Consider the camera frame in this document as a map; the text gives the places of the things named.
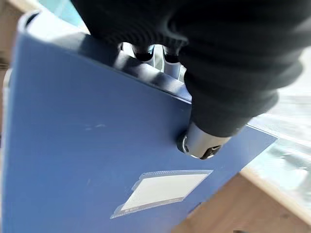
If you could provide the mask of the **left robot hand black cloth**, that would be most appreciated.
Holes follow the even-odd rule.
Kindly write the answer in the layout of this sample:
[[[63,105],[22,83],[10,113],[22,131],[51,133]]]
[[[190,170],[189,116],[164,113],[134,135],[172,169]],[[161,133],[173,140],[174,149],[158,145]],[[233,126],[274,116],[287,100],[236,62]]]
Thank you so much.
[[[302,72],[311,44],[308,0],[74,0],[89,32],[148,59],[186,68],[191,117],[178,148],[207,159],[252,118],[270,110],[278,90]]]

